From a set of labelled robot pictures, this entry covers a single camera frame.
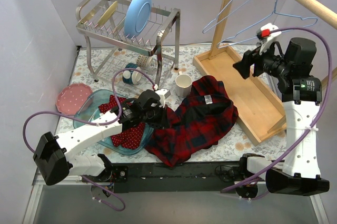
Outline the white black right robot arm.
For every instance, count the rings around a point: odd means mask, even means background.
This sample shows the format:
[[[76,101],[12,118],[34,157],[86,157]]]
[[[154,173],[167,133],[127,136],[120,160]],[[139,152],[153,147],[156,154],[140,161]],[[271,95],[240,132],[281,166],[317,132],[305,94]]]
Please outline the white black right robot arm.
[[[260,177],[271,193],[311,196],[327,192],[330,183],[321,178],[316,156],[318,129],[314,119],[322,102],[321,81],[310,75],[316,45],[310,39],[295,37],[285,54],[275,54],[279,47],[279,42],[273,42],[263,53],[259,47],[247,50],[242,60],[233,65],[244,79],[250,76],[253,66],[254,77],[267,73],[279,81],[288,150],[281,166],[272,167]]]

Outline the red plaid skirt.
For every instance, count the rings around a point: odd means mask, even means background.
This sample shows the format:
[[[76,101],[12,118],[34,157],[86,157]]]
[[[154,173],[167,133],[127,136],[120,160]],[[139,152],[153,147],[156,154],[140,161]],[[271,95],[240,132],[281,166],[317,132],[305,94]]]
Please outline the red plaid skirt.
[[[190,94],[176,110],[167,110],[169,128],[154,130],[145,149],[174,167],[197,151],[217,145],[238,116],[224,83],[213,76],[203,76],[193,82]]]

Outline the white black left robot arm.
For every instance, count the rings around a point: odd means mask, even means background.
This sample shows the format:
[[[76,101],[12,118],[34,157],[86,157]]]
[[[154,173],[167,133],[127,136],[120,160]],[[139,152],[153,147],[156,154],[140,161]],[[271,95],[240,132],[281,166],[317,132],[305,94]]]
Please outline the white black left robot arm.
[[[127,99],[99,116],[92,124],[53,135],[47,132],[40,137],[33,160],[48,186],[63,181],[68,176],[89,175],[101,182],[111,178],[112,163],[104,154],[81,156],[79,153],[100,140],[118,135],[146,123],[153,128],[168,128],[166,99],[168,89],[146,90],[137,99]]]

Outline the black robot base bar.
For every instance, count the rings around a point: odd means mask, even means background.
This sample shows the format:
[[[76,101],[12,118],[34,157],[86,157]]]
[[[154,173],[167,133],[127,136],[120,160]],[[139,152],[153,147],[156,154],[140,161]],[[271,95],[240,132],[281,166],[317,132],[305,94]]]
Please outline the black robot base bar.
[[[128,192],[220,191],[246,178],[239,161],[184,162],[173,168],[163,163],[113,164],[112,174],[96,183]]]

